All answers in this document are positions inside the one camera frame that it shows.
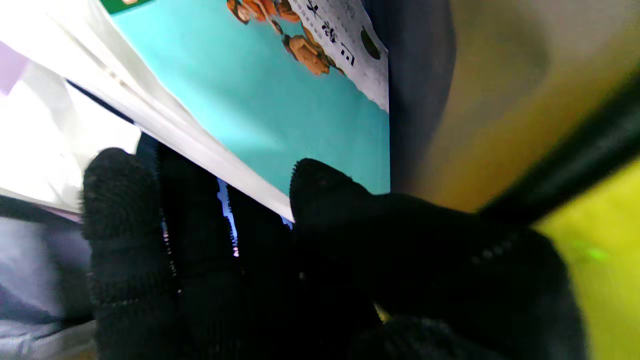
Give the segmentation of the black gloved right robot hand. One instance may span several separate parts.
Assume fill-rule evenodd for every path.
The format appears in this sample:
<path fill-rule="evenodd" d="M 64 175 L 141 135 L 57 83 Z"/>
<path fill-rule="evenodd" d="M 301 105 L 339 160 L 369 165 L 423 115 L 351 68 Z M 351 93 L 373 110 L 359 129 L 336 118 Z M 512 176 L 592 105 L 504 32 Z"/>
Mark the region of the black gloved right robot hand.
<path fill-rule="evenodd" d="M 372 194 L 311 158 L 294 223 L 162 146 L 83 178 L 100 360 L 587 360 L 569 270 L 532 228 Z"/>

